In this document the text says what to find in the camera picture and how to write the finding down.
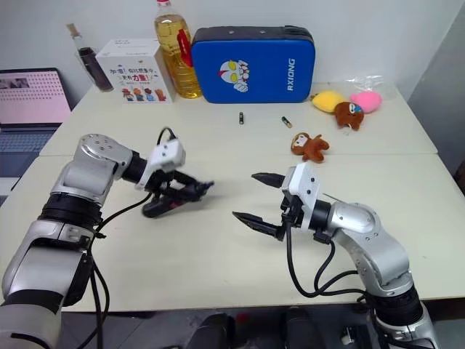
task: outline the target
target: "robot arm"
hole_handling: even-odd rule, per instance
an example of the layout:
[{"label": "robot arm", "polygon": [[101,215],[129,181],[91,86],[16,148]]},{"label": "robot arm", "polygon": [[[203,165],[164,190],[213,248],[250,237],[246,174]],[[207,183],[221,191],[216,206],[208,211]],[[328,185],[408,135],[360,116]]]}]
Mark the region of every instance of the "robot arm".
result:
[{"label": "robot arm", "polygon": [[[61,308],[75,304],[85,292],[93,263],[86,252],[114,180],[123,178],[155,194],[155,204],[164,210],[149,207],[150,217],[173,209],[164,202],[186,187],[192,195],[184,195],[182,203],[200,200],[213,183],[199,183],[175,171],[184,162],[185,151],[175,137],[157,146],[147,161],[103,135],[80,139],[73,160],[62,170],[4,274],[1,348],[55,346]],[[172,180],[182,183],[183,176],[190,180],[186,187],[168,190]]]},{"label": "robot arm", "polygon": [[390,348],[402,348],[404,342],[417,348],[440,348],[428,311],[413,285],[407,252],[384,230],[370,207],[317,200],[320,184],[308,162],[291,167],[286,176],[259,173],[252,177],[281,188],[285,196],[283,224],[276,226],[251,214],[233,212],[240,221],[279,240],[283,240],[288,223],[303,232],[313,230],[314,240],[321,243],[334,240],[349,252],[357,268],[383,343]]}]

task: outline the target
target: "pink plush toy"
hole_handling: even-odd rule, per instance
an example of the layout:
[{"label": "pink plush toy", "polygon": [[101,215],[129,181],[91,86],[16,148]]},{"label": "pink plush toy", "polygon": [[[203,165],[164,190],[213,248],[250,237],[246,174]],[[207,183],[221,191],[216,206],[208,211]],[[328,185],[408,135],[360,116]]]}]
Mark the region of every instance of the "pink plush toy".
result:
[{"label": "pink plush toy", "polygon": [[366,91],[354,93],[350,96],[352,103],[362,107],[363,113],[371,113],[381,106],[382,98],[376,92]]}]

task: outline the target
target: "white box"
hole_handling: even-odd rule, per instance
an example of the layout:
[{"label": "white box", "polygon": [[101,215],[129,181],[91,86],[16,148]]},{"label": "white box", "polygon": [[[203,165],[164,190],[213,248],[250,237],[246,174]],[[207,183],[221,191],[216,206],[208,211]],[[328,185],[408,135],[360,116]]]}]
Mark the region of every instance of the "white box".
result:
[{"label": "white box", "polygon": [[114,94],[127,103],[172,103],[176,94],[156,39],[113,39],[97,55]]}]

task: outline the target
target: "laptop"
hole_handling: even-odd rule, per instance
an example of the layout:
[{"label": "laptop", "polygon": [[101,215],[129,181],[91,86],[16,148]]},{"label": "laptop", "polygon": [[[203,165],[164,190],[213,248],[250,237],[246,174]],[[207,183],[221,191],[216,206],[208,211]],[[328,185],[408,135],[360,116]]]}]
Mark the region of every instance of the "laptop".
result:
[{"label": "laptop", "polygon": [[70,113],[56,68],[0,70],[0,177],[21,177]]}]

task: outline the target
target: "laptop keyboard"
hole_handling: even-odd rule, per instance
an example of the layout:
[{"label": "laptop keyboard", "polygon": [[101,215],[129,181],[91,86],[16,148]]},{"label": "laptop keyboard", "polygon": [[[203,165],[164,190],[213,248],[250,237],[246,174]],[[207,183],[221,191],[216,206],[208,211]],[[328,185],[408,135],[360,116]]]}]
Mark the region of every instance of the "laptop keyboard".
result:
[{"label": "laptop keyboard", "polygon": [[0,135],[0,152],[2,153],[38,153],[52,136],[51,133],[29,135]]}]

